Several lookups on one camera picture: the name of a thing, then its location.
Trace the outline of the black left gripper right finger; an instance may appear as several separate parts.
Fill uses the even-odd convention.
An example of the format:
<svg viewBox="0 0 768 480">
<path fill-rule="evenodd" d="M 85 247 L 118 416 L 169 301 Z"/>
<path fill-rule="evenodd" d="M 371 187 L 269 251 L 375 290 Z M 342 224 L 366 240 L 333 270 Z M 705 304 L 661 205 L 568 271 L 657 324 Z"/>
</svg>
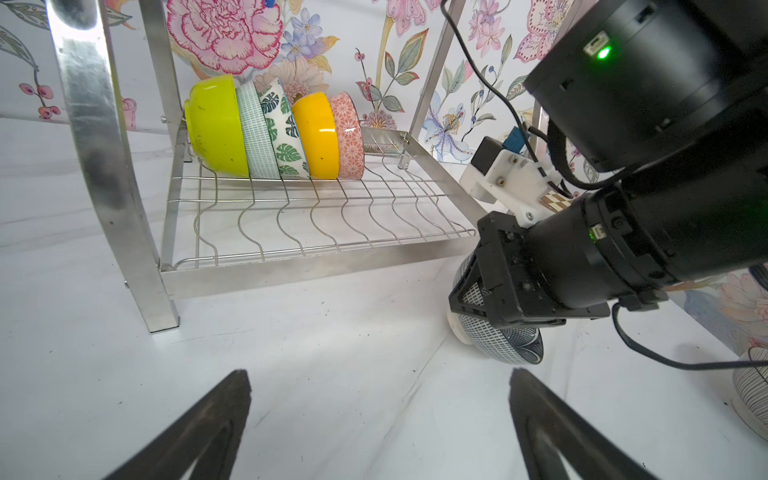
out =
<svg viewBox="0 0 768 480">
<path fill-rule="evenodd" d="M 530 371 L 510 377 L 509 406 L 531 479 L 652 479 Z"/>
</svg>

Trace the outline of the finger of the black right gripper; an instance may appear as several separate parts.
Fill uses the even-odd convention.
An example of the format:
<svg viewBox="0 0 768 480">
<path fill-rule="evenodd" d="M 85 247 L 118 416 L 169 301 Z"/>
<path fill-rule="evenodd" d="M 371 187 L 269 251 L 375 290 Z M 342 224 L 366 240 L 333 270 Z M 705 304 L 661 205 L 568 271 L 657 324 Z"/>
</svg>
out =
<svg viewBox="0 0 768 480">
<path fill-rule="evenodd" d="M 468 255 L 459 266 L 448 296 L 452 313 L 472 318 L 485 318 L 486 307 L 481 290 L 481 272 L 475 253 Z"/>
</svg>

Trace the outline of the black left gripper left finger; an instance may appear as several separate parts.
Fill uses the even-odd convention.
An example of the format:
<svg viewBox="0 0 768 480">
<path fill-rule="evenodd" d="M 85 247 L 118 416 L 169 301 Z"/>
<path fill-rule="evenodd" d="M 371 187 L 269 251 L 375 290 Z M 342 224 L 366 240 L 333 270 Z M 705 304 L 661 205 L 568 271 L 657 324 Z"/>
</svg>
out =
<svg viewBox="0 0 768 480">
<path fill-rule="evenodd" d="M 228 479 L 251 404 L 247 371 L 238 369 L 141 451 L 108 475 L 110 479 Z"/>
</svg>

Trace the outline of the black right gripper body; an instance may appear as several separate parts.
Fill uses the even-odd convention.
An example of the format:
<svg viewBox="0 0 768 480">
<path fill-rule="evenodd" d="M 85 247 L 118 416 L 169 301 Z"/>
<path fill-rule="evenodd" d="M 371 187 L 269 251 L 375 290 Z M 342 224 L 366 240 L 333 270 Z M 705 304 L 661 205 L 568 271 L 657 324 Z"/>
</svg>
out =
<svg viewBox="0 0 768 480">
<path fill-rule="evenodd" d="M 556 299 L 527 246 L 528 232 L 510 214 L 491 212 L 478 222 L 476 260 L 486 317 L 495 327 L 555 327 L 568 319 L 609 315 L 607 303 L 570 308 Z"/>
</svg>

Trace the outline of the dark blue floral bowl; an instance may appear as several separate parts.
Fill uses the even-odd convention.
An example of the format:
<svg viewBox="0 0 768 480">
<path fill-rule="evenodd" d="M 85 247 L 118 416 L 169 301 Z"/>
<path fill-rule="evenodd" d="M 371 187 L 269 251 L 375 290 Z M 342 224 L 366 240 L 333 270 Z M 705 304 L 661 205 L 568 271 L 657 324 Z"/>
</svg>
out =
<svg viewBox="0 0 768 480">
<path fill-rule="evenodd" d="M 455 337 L 484 355 L 511 365 L 537 365 L 544 358 L 544 344 L 536 328 L 500 330 L 488 321 L 447 310 L 447 321 Z"/>
</svg>

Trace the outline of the black white patterned bowl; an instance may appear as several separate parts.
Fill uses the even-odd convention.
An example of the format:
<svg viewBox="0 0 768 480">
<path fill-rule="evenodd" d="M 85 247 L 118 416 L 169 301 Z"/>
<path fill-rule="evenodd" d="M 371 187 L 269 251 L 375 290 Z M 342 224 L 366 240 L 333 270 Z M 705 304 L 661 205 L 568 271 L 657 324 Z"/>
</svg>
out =
<svg viewBox="0 0 768 480">
<path fill-rule="evenodd" d="M 346 92 L 332 96 L 329 103 L 339 147 L 339 178 L 360 180 L 365 171 L 365 152 L 355 105 Z"/>
</svg>

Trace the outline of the pink ribbed glass bowl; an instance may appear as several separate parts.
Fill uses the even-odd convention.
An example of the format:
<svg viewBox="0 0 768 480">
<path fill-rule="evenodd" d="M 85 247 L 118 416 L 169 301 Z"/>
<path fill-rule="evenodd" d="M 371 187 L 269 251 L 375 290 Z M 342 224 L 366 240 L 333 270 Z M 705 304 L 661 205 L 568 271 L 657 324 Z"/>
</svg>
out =
<svg viewBox="0 0 768 480">
<path fill-rule="evenodd" d="M 767 366 L 736 369 L 732 382 L 735 412 L 754 433 L 767 440 Z"/>
</svg>

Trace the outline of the green leaf pattern bowl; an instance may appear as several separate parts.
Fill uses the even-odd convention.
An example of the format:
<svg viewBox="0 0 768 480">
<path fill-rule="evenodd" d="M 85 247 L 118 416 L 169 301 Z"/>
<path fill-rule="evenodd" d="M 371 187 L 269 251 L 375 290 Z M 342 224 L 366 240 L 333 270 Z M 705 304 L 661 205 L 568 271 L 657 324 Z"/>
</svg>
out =
<svg viewBox="0 0 768 480">
<path fill-rule="evenodd" d="M 287 94 L 275 78 L 259 95 L 280 177 L 309 179 L 309 165 Z"/>
</svg>

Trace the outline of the yellow plastic bowl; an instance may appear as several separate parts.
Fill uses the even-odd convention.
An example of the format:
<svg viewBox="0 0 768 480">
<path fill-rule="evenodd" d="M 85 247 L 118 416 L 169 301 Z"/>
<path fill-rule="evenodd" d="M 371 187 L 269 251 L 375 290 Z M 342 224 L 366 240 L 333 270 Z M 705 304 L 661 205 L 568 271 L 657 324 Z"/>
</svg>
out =
<svg viewBox="0 0 768 480">
<path fill-rule="evenodd" d="M 294 103 L 292 112 L 310 175 L 321 180 L 336 180 L 340 171 L 340 153 L 328 97 L 322 92 L 302 97 Z"/>
</svg>

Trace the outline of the pale teal ceramic bowl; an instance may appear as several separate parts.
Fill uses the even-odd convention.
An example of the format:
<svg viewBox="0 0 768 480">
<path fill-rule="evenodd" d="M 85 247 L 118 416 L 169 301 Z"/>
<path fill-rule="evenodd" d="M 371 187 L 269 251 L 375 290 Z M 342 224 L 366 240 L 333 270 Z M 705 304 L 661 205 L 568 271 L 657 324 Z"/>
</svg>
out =
<svg viewBox="0 0 768 480">
<path fill-rule="evenodd" d="M 249 175 L 255 179 L 281 178 L 260 98 L 252 83 L 236 88 Z"/>
</svg>

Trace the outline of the lime green plastic bowl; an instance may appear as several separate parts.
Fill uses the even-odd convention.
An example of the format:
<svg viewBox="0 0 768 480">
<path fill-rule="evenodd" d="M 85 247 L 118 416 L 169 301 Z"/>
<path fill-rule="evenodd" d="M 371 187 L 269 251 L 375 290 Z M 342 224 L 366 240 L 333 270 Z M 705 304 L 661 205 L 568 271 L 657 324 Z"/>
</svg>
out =
<svg viewBox="0 0 768 480">
<path fill-rule="evenodd" d="M 194 153 L 217 174 L 248 178 L 235 80 L 231 75 L 195 84 L 184 102 L 188 137 Z"/>
</svg>

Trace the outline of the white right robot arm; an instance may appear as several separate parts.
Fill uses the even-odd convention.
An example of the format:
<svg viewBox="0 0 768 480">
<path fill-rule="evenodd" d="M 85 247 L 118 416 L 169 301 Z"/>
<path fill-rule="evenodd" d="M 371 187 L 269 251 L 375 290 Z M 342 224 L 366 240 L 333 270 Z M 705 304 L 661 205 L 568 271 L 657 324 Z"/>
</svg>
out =
<svg viewBox="0 0 768 480">
<path fill-rule="evenodd" d="M 504 328 L 655 309 L 668 287 L 767 260 L 767 5 L 601 1 L 525 80 L 564 177 L 607 179 L 524 227 L 492 212 L 454 313 Z"/>
</svg>

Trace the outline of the stainless steel dish rack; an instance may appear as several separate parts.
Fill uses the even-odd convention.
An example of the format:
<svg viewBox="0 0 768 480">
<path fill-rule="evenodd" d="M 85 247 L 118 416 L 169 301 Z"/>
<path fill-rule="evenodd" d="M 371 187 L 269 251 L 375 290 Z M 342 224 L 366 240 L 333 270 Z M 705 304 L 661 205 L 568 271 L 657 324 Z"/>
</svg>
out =
<svg viewBox="0 0 768 480">
<path fill-rule="evenodd" d="M 149 50 L 163 114 L 173 147 L 171 179 L 167 204 L 181 191 L 183 165 L 188 140 L 183 120 L 176 69 L 165 27 L 161 1 L 139 1 L 147 32 Z M 45 7 L 56 60 L 69 110 L 72 137 L 85 184 L 95 213 L 118 267 L 126 281 L 147 329 L 152 332 L 179 326 L 174 299 L 194 298 L 246 289 L 284 285 L 330 276 L 465 255 L 476 237 L 422 240 L 404 246 L 368 246 L 332 250 L 309 256 L 225 263 L 193 270 L 175 270 L 174 253 L 178 206 L 168 205 L 158 253 L 139 192 L 126 124 L 114 51 L 104 1 L 46 1 Z M 418 144 L 412 133 L 368 129 L 366 140 L 391 141 L 386 151 L 375 154 L 386 158 L 412 155 L 403 159 L 419 165 L 426 181 L 434 182 L 470 225 L 477 226 L 486 211 L 476 203 L 444 169 Z"/>
</svg>

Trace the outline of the wooden chessboard box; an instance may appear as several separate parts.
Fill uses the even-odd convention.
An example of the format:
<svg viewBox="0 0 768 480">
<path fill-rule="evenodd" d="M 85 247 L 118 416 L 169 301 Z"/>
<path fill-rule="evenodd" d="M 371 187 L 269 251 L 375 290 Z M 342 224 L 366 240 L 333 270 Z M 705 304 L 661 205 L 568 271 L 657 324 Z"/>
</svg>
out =
<svg viewBox="0 0 768 480">
<path fill-rule="evenodd" d="M 554 191 L 549 191 L 543 194 L 538 202 L 542 207 L 553 213 L 561 212 L 571 206 L 571 201 L 569 199 Z"/>
</svg>

